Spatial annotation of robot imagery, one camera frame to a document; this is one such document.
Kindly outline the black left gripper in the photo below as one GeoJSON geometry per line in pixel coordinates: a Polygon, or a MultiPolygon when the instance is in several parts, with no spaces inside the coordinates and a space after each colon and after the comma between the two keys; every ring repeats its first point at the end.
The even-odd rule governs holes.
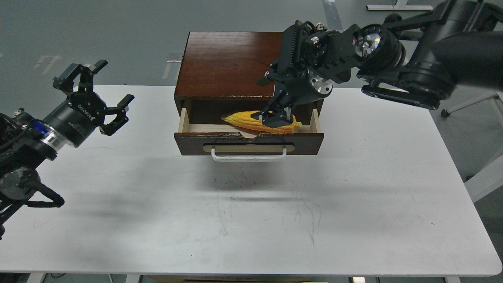
{"type": "Polygon", "coordinates": [[[60,76],[53,78],[53,88],[62,91],[67,98],[42,122],[66,138],[72,147],[79,147],[97,127],[101,134],[112,136],[128,122],[126,113],[135,98],[133,95],[127,94],[116,107],[108,108],[94,93],[94,75],[107,64],[106,60],[99,60],[91,66],[72,63],[60,76]],[[79,82],[75,92],[74,81],[77,78],[79,82]],[[103,124],[107,115],[115,115],[115,118],[103,124]]]}

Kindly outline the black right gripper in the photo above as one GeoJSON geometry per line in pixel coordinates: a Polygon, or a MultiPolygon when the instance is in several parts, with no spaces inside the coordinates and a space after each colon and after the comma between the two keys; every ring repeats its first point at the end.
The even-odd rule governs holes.
{"type": "MultiPolygon", "coordinates": [[[[267,70],[264,76],[256,81],[259,86],[275,83],[275,70],[267,70]]],[[[267,106],[258,112],[257,119],[269,128],[291,125],[291,109],[303,104],[327,98],[334,87],[331,79],[325,79],[312,70],[306,70],[300,76],[275,83],[274,96],[267,106]]]]}

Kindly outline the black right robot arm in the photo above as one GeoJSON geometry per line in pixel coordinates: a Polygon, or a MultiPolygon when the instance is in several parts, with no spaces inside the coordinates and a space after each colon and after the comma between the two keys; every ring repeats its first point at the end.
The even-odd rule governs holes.
{"type": "Polygon", "coordinates": [[[273,98],[251,115],[270,128],[293,123],[291,110],[327,98],[352,68],[368,96],[429,110],[456,86],[502,90],[502,8],[482,0],[448,0],[410,18],[343,32],[297,21],[281,37],[279,58],[258,85],[274,84],[273,98]]]}

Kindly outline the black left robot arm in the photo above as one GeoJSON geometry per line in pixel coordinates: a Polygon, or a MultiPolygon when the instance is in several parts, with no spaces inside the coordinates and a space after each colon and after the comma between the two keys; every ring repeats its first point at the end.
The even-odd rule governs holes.
{"type": "Polygon", "coordinates": [[[134,96],[127,94],[115,107],[108,107],[94,91],[94,76],[108,61],[91,66],[72,63],[53,79],[53,88],[66,99],[44,119],[33,118],[24,108],[13,116],[1,114],[0,195],[1,234],[5,222],[22,206],[59,208],[64,199],[41,182],[37,168],[55,160],[65,145],[79,147],[99,129],[112,136],[128,122],[126,115],[134,96]]]}

